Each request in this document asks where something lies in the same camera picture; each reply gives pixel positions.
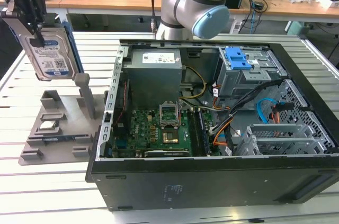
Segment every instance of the motherboard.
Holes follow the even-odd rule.
[[[190,157],[210,154],[208,130],[213,126],[209,111],[133,110],[130,133],[113,140],[113,157]]]

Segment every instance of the perforated metal panel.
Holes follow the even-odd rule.
[[[314,113],[303,110],[303,107],[307,107],[307,103],[291,80],[286,80],[279,87],[272,87],[266,96],[275,100],[294,103],[293,110],[280,112],[281,123],[296,123],[311,126],[315,131],[314,138],[323,139],[324,145],[327,148],[335,146]],[[273,123],[273,121],[270,119],[270,114],[272,112],[271,106],[272,103],[270,102],[263,102],[261,105],[263,114],[269,123]]]

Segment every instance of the light blue joint cap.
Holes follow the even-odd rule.
[[[222,32],[228,20],[229,12],[226,6],[213,7],[195,22],[192,33],[201,39],[211,39]]]

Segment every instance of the blue label sticker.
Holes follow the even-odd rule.
[[[67,75],[68,71],[46,71],[45,73],[51,76],[63,76]]]
[[[45,40],[44,45],[45,46],[57,46],[59,45],[59,42],[56,40]]]

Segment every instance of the blue hard drive label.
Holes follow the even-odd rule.
[[[65,76],[69,69],[66,63],[63,50],[56,40],[45,40],[43,48],[33,48],[34,56],[45,75]]]
[[[59,45],[59,42],[56,40],[45,40],[44,45],[45,46],[57,46]]]

